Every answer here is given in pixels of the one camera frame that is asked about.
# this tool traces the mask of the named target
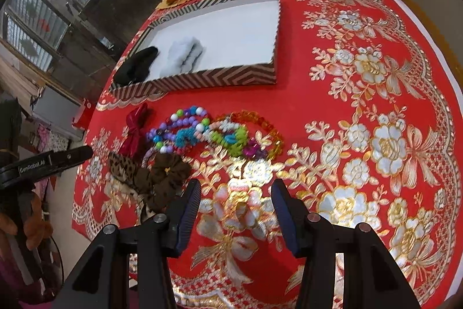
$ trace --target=beaded bracelet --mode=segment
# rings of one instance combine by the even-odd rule
[[[239,111],[234,112],[232,114],[223,114],[217,117],[214,122],[220,122],[224,120],[230,120],[232,122],[237,122],[239,124],[243,124],[244,122],[253,122],[268,133],[273,138],[273,147],[267,150],[261,150],[259,143],[254,138],[250,138],[248,140],[247,145],[242,149],[242,155],[246,158],[258,160],[261,158],[268,158],[273,160],[277,156],[283,153],[283,136],[282,134],[277,131],[277,129],[272,125],[269,121],[267,121],[264,117],[261,117],[259,113],[255,111]]]
[[[209,142],[223,146],[232,157],[242,155],[242,150],[248,143],[248,129],[246,126],[225,119],[224,121],[213,122],[209,127],[209,131]]]
[[[147,151],[144,158],[148,159],[155,151],[185,153],[191,146],[200,141],[194,136],[195,133],[207,130],[209,123],[210,118],[207,111],[202,107],[191,106],[177,110],[157,129],[151,129],[146,133],[147,141],[152,141],[154,146]]]

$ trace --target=brown teddy bear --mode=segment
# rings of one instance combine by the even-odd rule
[[[24,222],[24,234],[27,237],[26,246],[29,250],[35,249],[40,245],[43,239],[49,238],[53,234],[53,227],[49,221],[42,218],[42,201],[37,194],[33,194],[31,200],[32,214]],[[18,227],[4,213],[0,213],[0,232],[15,236],[18,233]]]

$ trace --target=red tablecloth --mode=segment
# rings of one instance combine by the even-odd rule
[[[257,111],[283,134],[282,156],[244,164],[205,145],[191,156],[203,200],[187,250],[170,261],[182,305],[293,305],[303,261],[285,248],[269,199],[269,184],[282,177],[293,195],[332,223],[370,223],[420,303],[437,306],[462,255],[455,234],[462,228],[463,150],[456,140],[463,130],[461,91],[452,87],[427,32],[396,0],[281,5],[276,85],[178,91],[129,102],[103,92],[86,139],[94,157],[80,167],[76,181],[73,228],[92,238],[112,221],[121,227],[136,223],[140,204],[113,181],[106,159],[126,136],[127,113],[142,101],[154,110],[148,128],[191,105],[212,115]],[[153,14],[126,53],[163,13]],[[263,145],[271,142],[256,137]],[[247,190],[238,194],[243,185]],[[246,204],[244,218],[236,216],[238,202]],[[342,272],[339,255],[337,307]]]

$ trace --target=brown scrunchie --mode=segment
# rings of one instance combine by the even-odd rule
[[[131,159],[109,153],[111,174],[143,196],[151,211],[160,212],[174,198],[186,179],[191,166],[177,154],[158,153],[151,171],[137,166]]]

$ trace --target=red bow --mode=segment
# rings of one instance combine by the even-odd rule
[[[148,106],[146,103],[143,103],[142,106],[136,108],[135,110],[131,111],[127,115],[127,126],[129,127],[128,135],[126,140],[122,143],[121,147],[119,148],[119,154],[125,157],[133,157],[136,155],[138,151],[138,147],[140,144],[140,140],[143,141],[143,133],[141,128],[145,123]]]

